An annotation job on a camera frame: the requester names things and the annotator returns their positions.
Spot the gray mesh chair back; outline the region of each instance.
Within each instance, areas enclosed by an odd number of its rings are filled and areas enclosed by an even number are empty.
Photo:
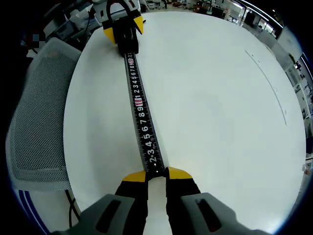
[[[53,38],[28,68],[5,143],[14,188],[70,189],[64,159],[63,119],[68,87],[80,54]]]

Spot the black measuring tape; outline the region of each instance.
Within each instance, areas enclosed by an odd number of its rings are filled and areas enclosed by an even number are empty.
[[[130,91],[130,100],[135,131],[142,164],[148,178],[163,176],[165,167],[153,127],[147,97],[142,85],[134,53],[125,54],[125,67]]]

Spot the white table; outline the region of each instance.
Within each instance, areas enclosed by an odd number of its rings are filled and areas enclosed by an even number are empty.
[[[276,231],[296,200],[305,161],[301,110],[283,69],[251,33],[227,21],[183,12],[144,18],[137,59],[165,161],[189,172],[245,226]],[[81,210],[143,169],[124,59],[102,29],[73,74],[64,148]],[[149,182],[147,234],[170,234],[167,216],[158,218],[163,184]]]

